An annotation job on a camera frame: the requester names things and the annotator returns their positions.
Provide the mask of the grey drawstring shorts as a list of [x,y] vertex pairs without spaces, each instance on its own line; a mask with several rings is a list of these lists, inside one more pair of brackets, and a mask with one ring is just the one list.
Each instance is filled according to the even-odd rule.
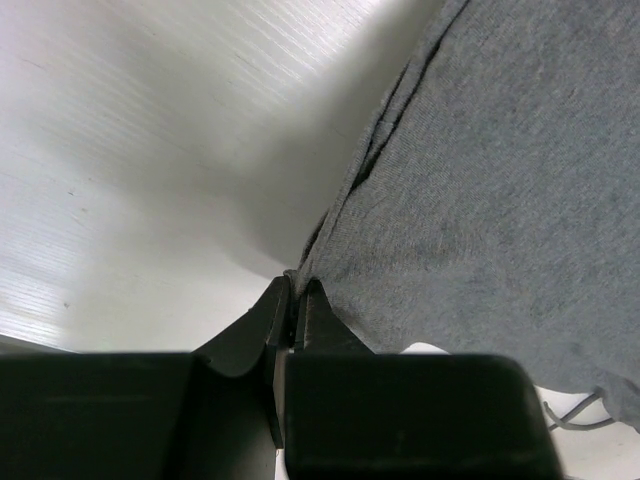
[[377,352],[515,359],[639,423],[639,5],[446,1],[295,287]]

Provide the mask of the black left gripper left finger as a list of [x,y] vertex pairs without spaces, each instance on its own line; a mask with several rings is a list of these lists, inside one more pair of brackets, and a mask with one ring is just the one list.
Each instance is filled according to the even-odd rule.
[[71,353],[1,341],[5,479],[271,479],[275,365],[290,282],[275,278],[192,352]]

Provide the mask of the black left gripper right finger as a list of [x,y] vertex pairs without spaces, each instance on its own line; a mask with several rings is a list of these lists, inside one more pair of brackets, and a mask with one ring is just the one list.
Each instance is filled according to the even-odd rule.
[[285,364],[292,479],[559,479],[538,396],[515,361],[484,354],[375,354],[323,286],[299,302]]

